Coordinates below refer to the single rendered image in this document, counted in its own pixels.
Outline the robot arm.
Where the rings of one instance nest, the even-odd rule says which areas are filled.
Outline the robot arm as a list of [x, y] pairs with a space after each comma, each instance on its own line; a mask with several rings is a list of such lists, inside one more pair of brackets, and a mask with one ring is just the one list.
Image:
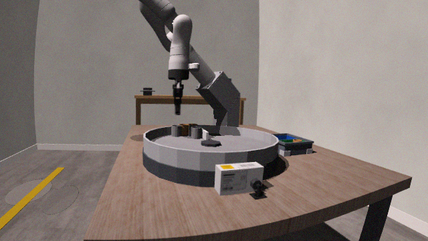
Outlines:
[[[189, 70], [202, 86], [214, 80], [215, 73], [190, 44], [193, 24], [189, 16], [178, 16], [168, 0], [139, 0], [139, 9], [163, 47], [170, 52], [169, 70]], [[170, 30], [168, 34], [165, 25]]]

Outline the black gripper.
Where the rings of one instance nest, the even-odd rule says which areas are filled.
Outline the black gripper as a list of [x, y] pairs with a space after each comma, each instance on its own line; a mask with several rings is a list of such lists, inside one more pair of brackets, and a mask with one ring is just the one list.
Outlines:
[[[181, 101], [182, 101], [181, 98], [183, 97], [183, 88], [184, 88], [184, 84], [181, 84], [181, 80], [189, 79], [189, 70], [183, 70], [183, 69], [169, 70], [168, 79], [175, 80], [175, 84], [173, 84], [173, 97], [174, 97], [174, 89], [175, 89], [175, 97], [174, 97], [175, 115], [180, 115]], [[176, 98], [176, 97], [179, 97], [179, 98]]]

